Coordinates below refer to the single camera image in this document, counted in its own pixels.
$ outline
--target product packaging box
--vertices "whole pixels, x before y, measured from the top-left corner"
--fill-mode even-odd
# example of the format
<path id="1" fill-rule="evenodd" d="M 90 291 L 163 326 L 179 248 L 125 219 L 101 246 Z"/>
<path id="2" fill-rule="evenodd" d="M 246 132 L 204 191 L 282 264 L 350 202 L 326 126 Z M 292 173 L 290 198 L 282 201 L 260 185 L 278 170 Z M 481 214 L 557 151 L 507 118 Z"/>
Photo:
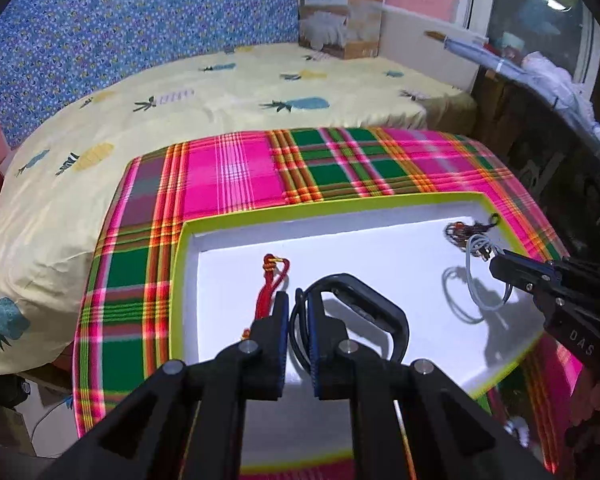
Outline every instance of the product packaging box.
<path id="1" fill-rule="evenodd" d="M 341 59 L 375 57 L 382 0 L 298 0 L 300 45 Z"/>

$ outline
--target cardboard box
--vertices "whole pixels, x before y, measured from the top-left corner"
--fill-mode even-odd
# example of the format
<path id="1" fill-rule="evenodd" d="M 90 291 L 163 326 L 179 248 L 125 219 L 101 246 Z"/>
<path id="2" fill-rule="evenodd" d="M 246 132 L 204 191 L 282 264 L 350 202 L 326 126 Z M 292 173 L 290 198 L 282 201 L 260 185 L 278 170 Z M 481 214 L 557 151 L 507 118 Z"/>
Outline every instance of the cardboard box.
<path id="1" fill-rule="evenodd" d="M 0 406 L 0 445 L 35 456 L 24 418 L 15 410 Z"/>
<path id="2" fill-rule="evenodd" d="M 376 57 L 382 0 L 298 0 L 299 44 L 341 59 Z"/>

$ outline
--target metal screw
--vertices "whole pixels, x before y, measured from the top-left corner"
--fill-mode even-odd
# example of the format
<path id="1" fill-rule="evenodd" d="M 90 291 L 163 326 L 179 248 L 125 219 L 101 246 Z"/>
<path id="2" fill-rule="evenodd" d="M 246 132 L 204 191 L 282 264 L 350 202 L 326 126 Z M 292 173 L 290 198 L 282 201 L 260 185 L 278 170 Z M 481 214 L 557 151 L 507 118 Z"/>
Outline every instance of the metal screw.
<path id="1" fill-rule="evenodd" d="M 428 359 L 418 359 L 416 362 L 414 362 L 413 367 L 416 369 L 417 373 L 423 375 L 430 374 L 436 369 L 433 363 Z"/>
<path id="2" fill-rule="evenodd" d="M 184 364 L 182 361 L 178 361 L 177 359 L 171 359 L 162 365 L 162 371 L 167 375 L 179 374 L 183 368 Z"/>
<path id="3" fill-rule="evenodd" d="M 253 354 L 258 349 L 258 343 L 253 339 L 245 339 L 238 345 L 238 350 L 245 354 Z"/>
<path id="4" fill-rule="evenodd" d="M 353 354 L 353 352 L 357 352 L 360 347 L 358 346 L 358 343 L 351 339 L 343 339 L 338 343 L 338 348 L 343 354 Z"/>

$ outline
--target pink plaid fabric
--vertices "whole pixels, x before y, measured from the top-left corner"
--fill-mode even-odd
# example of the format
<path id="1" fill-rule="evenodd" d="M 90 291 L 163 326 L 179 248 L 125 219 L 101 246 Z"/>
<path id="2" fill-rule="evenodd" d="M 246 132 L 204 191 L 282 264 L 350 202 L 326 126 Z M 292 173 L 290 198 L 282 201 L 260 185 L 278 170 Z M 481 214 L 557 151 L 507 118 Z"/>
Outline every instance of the pink plaid fabric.
<path id="1" fill-rule="evenodd" d="M 262 132 L 197 141 L 187 155 L 184 219 L 283 205 L 269 149 Z"/>

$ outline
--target window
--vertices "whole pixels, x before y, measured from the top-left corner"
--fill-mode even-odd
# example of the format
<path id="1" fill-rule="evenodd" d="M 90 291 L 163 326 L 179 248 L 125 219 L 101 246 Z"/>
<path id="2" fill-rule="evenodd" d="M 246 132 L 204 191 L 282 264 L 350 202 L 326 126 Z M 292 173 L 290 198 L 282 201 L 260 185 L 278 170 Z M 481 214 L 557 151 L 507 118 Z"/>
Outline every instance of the window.
<path id="1" fill-rule="evenodd" d="M 583 18 L 580 0 L 493 0 L 487 36 L 493 46 L 513 46 L 523 56 L 538 50 L 574 75 Z"/>
<path id="2" fill-rule="evenodd" d="M 600 27 L 581 0 L 474 0 L 469 28 L 522 56 L 539 51 L 590 96 L 600 62 Z"/>

